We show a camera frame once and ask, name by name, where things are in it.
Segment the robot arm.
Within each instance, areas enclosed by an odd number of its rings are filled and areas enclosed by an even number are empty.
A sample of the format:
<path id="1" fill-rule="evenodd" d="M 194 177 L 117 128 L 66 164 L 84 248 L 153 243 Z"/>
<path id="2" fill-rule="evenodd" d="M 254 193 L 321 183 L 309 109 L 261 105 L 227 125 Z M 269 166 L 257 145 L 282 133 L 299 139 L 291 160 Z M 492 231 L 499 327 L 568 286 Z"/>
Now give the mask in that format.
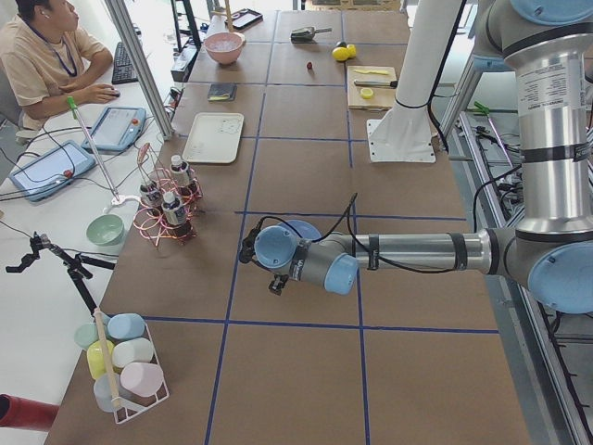
<path id="1" fill-rule="evenodd" d="M 345 295 L 360 266 L 413 273 L 476 270 L 526 288 L 563 313 L 592 309 L 592 204 L 584 54 L 592 42 L 588 1 L 484 1 L 473 52 L 514 72 L 524 216 L 512 228 L 470 234 L 355 235 L 316 239 L 288 222 L 258 224 L 239 259 L 288 280 Z"/>

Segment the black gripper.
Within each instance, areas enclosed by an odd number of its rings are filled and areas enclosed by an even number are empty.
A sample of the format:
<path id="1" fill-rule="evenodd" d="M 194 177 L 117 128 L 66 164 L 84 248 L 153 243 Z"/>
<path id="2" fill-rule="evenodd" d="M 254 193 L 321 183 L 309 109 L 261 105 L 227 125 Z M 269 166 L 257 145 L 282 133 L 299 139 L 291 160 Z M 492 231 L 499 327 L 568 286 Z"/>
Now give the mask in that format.
<path id="1" fill-rule="evenodd" d="M 267 272 L 270 269 L 263 266 L 258 260 L 254 260 L 253 257 L 255 256 L 255 241 L 257 236 L 261 231 L 260 226 L 254 227 L 249 234 L 242 240 L 241 249 L 239 251 L 239 261 L 243 264 L 253 263 L 258 266 L 260 269 L 265 270 Z M 271 280 L 268 289 L 274 295 L 281 295 L 284 289 L 284 286 L 287 283 L 287 275 L 286 274 L 279 274 L 274 273 L 273 279 Z"/>

